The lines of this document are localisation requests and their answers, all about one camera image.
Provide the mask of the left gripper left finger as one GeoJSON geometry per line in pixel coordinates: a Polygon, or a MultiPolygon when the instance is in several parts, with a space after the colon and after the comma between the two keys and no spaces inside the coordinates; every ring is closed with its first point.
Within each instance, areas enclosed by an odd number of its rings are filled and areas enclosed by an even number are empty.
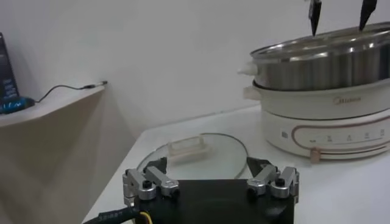
{"type": "Polygon", "coordinates": [[[136,198],[141,201],[151,201],[160,192],[162,197],[173,200],[180,195],[180,185],[177,180],[166,175],[167,157],[149,161],[146,167],[139,171],[127,169],[122,175],[124,204],[132,206],[136,198]]]}

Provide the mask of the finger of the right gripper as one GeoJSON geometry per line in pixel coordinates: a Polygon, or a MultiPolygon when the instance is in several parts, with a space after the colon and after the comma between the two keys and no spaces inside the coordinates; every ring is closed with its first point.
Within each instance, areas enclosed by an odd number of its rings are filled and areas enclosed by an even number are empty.
{"type": "Polygon", "coordinates": [[[360,12],[360,22],[359,22],[359,31],[362,31],[369,18],[371,17],[371,14],[375,11],[377,6],[377,0],[363,0],[362,6],[361,6],[361,12],[360,12]]]}
{"type": "Polygon", "coordinates": [[[321,15],[322,1],[321,0],[310,0],[310,7],[308,12],[308,18],[311,25],[312,36],[316,36],[317,27],[319,24],[319,18],[321,15]]]}

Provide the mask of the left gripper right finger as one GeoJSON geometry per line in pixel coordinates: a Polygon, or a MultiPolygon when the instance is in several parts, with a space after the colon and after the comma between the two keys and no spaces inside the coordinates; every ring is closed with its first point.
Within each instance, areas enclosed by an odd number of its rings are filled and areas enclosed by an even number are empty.
{"type": "Polygon", "coordinates": [[[292,197],[299,202],[300,173],[295,167],[280,170],[266,159],[247,157],[247,166],[252,174],[247,183],[248,193],[254,198],[270,194],[277,199],[292,197]]]}

